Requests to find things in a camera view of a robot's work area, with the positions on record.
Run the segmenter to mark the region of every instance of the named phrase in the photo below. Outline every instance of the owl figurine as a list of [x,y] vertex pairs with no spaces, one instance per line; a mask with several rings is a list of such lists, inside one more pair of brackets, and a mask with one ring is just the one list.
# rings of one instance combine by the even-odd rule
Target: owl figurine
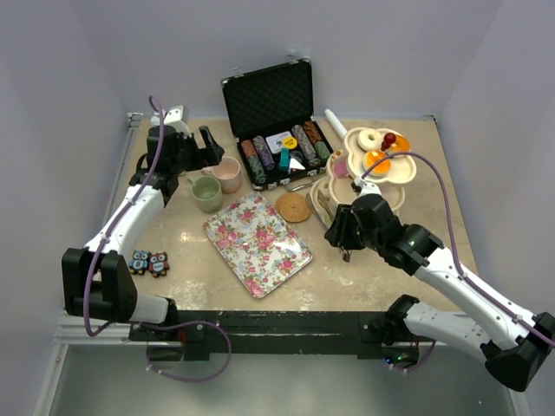
[[150,271],[153,277],[165,276],[168,270],[170,270],[170,265],[167,262],[167,253],[165,251],[150,255],[148,271]]
[[129,262],[129,271],[133,275],[144,275],[145,271],[148,269],[148,258],[150,253],[148,251],[138,251],[133,252],[133,259]]

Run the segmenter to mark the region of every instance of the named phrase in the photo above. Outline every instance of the white wall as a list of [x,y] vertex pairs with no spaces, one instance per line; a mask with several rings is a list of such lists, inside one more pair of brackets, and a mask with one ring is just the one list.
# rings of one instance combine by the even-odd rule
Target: white wall
[[71,0],[129,111],[155,91],[225,114],[219,81],[314,62],[315,107],[338,114],[436,114],[502,0]]
[[[555,3],[505,0],[440,117],[480,274],[536,312],[555,313]],[[555,357],[532,382],[552,415]]]
[[2,414],[33,408],[62,309],[62,254],[101,224],[126,118],[67,0],[3,5]]

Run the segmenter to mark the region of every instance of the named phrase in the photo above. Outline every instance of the poker chip case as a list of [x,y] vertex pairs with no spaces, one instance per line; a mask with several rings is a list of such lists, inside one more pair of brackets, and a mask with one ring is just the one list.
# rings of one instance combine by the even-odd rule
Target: poker chip case
[[291,132],[296,126],[302,126],[311,120],[319,132],[322,142],[333,153],[330,143],[320,126],[314,120],[314,101],[312,94],[312,64],[308,59],[291,60],[288,63],[264,68],[246,74],[237,74],[221,82],[225,106],[238,144],[238,152],[248,173],[252,187],[257,191],[285,185],[288,191],[298,190],[303,185],[293,188],[292,181],[310,178],[306,186],[316,181],[320,172],[325,172],[326,161],[309,165],[305,158],[302,162],[305,170],[284,172],[279,169],[280,154],[272,154],[274,168],[260,172],[259,164],[254,171],[241,143],[263,138],[282,132]]

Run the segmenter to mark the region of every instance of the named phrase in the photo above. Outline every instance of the white rolling pin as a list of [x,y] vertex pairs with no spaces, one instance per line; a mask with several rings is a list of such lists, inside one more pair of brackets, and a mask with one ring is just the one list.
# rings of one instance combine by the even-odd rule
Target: white rolling pin
[[328,121],[330,122],[334,130],[336,131],[337,135],[341,139],[343,139],[343,137],[345,137],[345,135],[347,134],[347,129],[345,128],[343,123],[339,121],[337,116],[333,114],[333,111],[331,111],[330,109],[327,109],[323,113],[326,114],[326,118],[328,119]]

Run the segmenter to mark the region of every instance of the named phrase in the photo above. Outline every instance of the beige table surface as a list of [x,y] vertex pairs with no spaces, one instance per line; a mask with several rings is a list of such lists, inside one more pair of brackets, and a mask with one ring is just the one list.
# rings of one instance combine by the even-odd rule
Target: beige table surface
[[[413,150],[430,158],[447,182],[454,214],[454,229],[461,261],[475,271],[470,244],[460,209],[454,194],[440,137],[433,120],[343,120],[347,129],[353,127],[388,127],[411,140]],[[326,120],[318,120],[334,149],[341,141]],[[212,135],[225,149],[225,154],[238,158],[235,139],[228,120],[190,120],[189,127],[197,139],[198,127],[208,125]],[[143,121],[127,163],[127,181],[134,172],[135,161],[146,152],[148,122]],[[407,198],[399,215],[405,223],[422,224],[441,238],[447,246],[447,226],[441,189],[434,174],[416,160],[418,174],[406,186]],[[252,192],[251,184],[242,171],[243,185],[232,195],[225,195],[227,206]],[[263,192],[274,203],[285,192],[282,186]],[[350,263],[339,257],[337,249],[323,239],[323,227],[311,216],[291,227],[309,246],[312,262],[289,281],[263,299],[255,299],[246,291],[224,259],[206,238],[201,225],[210,217],[199,211],[191,196],[191,186],[180,178],[180,187],[167,207],[147,227],[137,244],[137,250],[166,251],[171,270],[166,277],[154,279],[149,273],[135,276],[137,289],[152,295],[175,299],[180,309],[236,310],[385,310],[402,294],[416,296],[439,309],[457,310],[445,296],[389,267],[374,251],[353,253]]]

